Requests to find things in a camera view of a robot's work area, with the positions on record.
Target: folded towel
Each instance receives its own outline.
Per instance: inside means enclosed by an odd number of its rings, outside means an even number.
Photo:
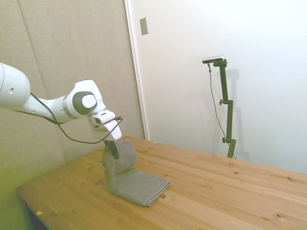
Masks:
[[[102,165],[110,193],[143,207],[149,207],[170,182],[135,169],[135,148],[130,140],[110,141],[103,151]]]

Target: wood grain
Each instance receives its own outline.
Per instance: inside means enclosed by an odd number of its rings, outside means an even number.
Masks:
[[[103,148],[17,190],[51,230],[306,230],[307,174],[137,138],[136,168],[171,185],[151,207],[107,190]]]

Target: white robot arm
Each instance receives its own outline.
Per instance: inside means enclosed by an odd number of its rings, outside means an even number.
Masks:
[[[73,90],[65,96],[44,100],[31,94],[30,82],[24,73],[0,63],[0,107],[41,116],[55,124],[87,116],[96,139],[102,139],[112,130],[108,140],[121,138],[118,123],[114,120],[115,114],[106,109],[101,93],[92,80],[75,83]]]

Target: white wall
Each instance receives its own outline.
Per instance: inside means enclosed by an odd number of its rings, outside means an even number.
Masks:
[[[227,155],[201,63],[225,55],[237,158],[307,173],[307,1],[127,3],[149,140]],[[213,91],[218,103],[214,67]]]

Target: towel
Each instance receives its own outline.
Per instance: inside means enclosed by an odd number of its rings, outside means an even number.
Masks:
[[[135,148],[130,140],[109,141],[102,155],[110,193],[142,207],[149,207],[170,181],[135,169]]]

